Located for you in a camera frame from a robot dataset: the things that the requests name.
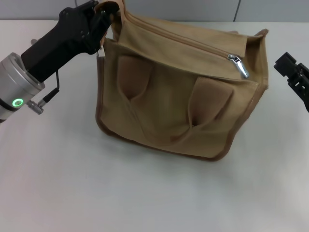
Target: bag strap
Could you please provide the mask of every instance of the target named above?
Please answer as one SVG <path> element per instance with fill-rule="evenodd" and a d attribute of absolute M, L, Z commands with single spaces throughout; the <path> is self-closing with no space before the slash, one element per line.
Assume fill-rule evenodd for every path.
<path fill-rule="evenodd" d="M 100 8 L 104 8 L 108 3 L 110 2 L 115 2 L 119 6 L 119 11 L 118 11 L 118 16 L 121 18 L 121 24 L 124 23 L 125 18 L 126 18 L 126 7 L 125 7 L 125 2 L 124 0 L 103 0 L 103 2 L 99 3 L 98 5 L 95 6 L 95 11 L 98 11 Z M 104 44 L 105 37 L 107 35 L 107 32 L 104 34 L 102 40 L 101 40 L 101 45 Z"/>

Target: green led ring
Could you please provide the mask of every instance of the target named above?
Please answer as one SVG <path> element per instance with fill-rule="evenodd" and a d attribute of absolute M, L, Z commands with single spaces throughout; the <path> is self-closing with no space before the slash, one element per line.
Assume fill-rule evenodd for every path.
<path fill-rule="evenodd" d="M 12 105 L 14 107 L 19 107 L 24 103 L 24 100 L 22 100 L 21 98 L 17 98 L 13 101 Z"/>

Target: metal zipper pull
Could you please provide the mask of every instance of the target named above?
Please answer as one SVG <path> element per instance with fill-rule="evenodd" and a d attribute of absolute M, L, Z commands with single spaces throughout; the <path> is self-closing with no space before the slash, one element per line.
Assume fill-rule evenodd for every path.
<path fill-rule="evenodd" d="M 241 61 L 241 59 L 238 56 L 228 54 L 227 59 L 234 62 L 234 64 L 236 65 L 237 69 L 239 70 L 243 78 L 246 78 L 246 79 L 249 78 L 250 74 L 248 70 L 246 69 L 244 63 Z"/>

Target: canvas bag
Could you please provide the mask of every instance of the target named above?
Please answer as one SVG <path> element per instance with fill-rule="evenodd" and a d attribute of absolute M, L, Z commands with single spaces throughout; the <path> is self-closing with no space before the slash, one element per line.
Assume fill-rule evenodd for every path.
<path fill-rule="evenodd" d="M 192 27 L 135 16 L 113 1 L 120 11 L 98 58 L 98 126 L 139 145 L 221 159 L 267 89 L 268 30 L 247 36 Z"/>

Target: zipper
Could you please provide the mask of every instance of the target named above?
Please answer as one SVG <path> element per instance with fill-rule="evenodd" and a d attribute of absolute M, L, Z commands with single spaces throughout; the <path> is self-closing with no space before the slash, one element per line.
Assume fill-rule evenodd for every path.
<path fill-rule="evenodd" d="M 242 78 L 247 79 L 247 78 L 250 77 L 250 74 L 249 74 L 248 70 L 246 69 L 245 64 L 242 62 L 240 57 L 237 56 L 237 55 L 229 54 L 228 52 L 222 51 L 222 50 L 220 50 L 218 48 L 215 48 L 215 47 L 212 47 L 212 46 L 209 46 L 209 45 L 206 45 L 206 44 L 203 44 L 203 46 L 198 46 L 197 44 L 192 44 L 192 43 L 190 43 L 190 42 L 188 42 L 186 40 L 182 40 L 181 38 L 177 38 L 176 36 L 173 36 L 170 33 L 165 32 L 164 30 L 155 29 L 154 28 L 155 26 L 147 27 L 143 23 L 141 23 L 139 19 L 136 19 L 130 13 L 126 13 L 126 18 L 131 23 L 133 23 L 133 24 L 135 24 L 135 25 L 137 25 L 137 26 L 139 26 L 139 27 L 141 27 L 143 29 L 149 30 L 149 31 L 151 31 L 151 32 L 153 32 L 153 33 L 155 33 L 157 35 L 163 36 L 165 38 L 168 38 L 168 39 L 180 42 L 182 44 L 185 44 L 185 45 L 188 45 L 188 46 L 191 46 L 191 47 L 203 50 L 205 52 L 208 52 L 208 53 L 220 56 L 220 57 L 222 57 L 224 59 L 227 59 L 227 60 L 229 60 L 229 61 L 231 61 L 231 62 L 233 62 L 235 64 L 235 66 L 238 69 L 238 71 L 240 72 Z"/>
<path fill-rule="evenodd" d="M 227 59 L 232 61 L 236 65 L 236 68 L 241 73 L 243 78 L 248 79 L 250 77 L 250 74 L 246 69 L 245 64 L 241 61 L 241 59 L 238 56 L 228 54 Z"/>

